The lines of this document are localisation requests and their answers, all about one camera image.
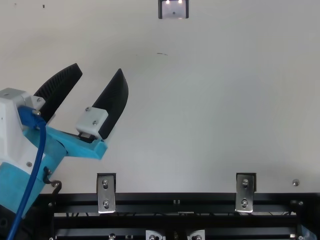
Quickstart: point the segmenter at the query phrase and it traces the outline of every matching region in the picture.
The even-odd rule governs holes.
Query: mounting clip
[[[256,174],[238,173],[236,175],[235,211],[252,213],[254,210]]]
[[[116,175],[98,174],[96,178],[99,214],[111,214],[116,211]]]

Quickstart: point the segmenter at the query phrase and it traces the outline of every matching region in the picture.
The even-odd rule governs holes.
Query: screw
[[[109,200],[108,199],[103,201],[103,206],[104,206],[105,209],[109,208]]]
[[[292,185],[295,186],[295,187],[299,186],[299,184],[300,184],[299,179],[294,179],[294,180],[292,181]]]
[[[56,188],[56,187],[59,186],[59,183],[58,183],[58,182],[56,182],[56,183],[51,183],[51,186],[54,187],[54,188]]]
[[[241,205],[242,205],[242,207],[245,209],[245,208],[248,206],[248,201],[247,201],[246,199],[243,199],[243,200],[241,201]]]
[[[243,181],[242,181],[243,187],[244,187],[244,188],[247,188],[247,187],[248,187],[248,184],[249,184],[248,179],[243,179]]]

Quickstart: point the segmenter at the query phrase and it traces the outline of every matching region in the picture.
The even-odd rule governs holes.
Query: black metal frame
[[[115,234],[117,240],[143,240],[146,230],[154,230],[167,240],[186,240],[186,232],[202,229],[207,240],[290,239],[292,234],[299,239],[301,225],[320,234],[320,198],[314,193],[255,193],[254,212],[265,215],[235,212],[234,193],[116,193],[115,199],[116,213],[67,217],[61,213],[97,213],[97,194],[41,194],[21,227],[31,237],[19,239],[100,240]]]

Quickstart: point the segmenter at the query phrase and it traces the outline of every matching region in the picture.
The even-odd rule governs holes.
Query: bolt
[[[54,187],[54,188],[56,188],[56,187],[59,186],[59,183],[58,183],[58,182],[56,182],[56,183],[51,183],[51,186]]]
[[[105,209],[109,208],[109,200],[108,199],[103,201],[103,206],[104,206]]]
[[[247,201],[246,199],[243,199],[243,200],[241,201],[241,205],[242,205],[242,207],[245,209],[245,208],[248,206],[248,201]]]
[[[37,115],[37,116],[41,116],[41,112],[37,111],[37,110],[32,110],[32,114]]]
[[[294,180],[292,181],[292,185],[295,186],[295,187],[299,186],[299,184],[300,184],[299,179],[294,179]]]
[[[247,188],[247,187],[248,187],[248,184],[249,184],[248,179],[243,179],[243,181],[242,181],[243,187],[244,187],[244,188]]]
[[[104,188],[104,189],[107,189],[107,188],[108,188],[108,180],[107,180],[107,179],[104,179],[104,180],[102,181],[102,185],[103,185],[103,188]]]

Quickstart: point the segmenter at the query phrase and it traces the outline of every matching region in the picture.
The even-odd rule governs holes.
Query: light fixture
[[[189,18],[189,0],[158,0],[158,7],[159,19]]]

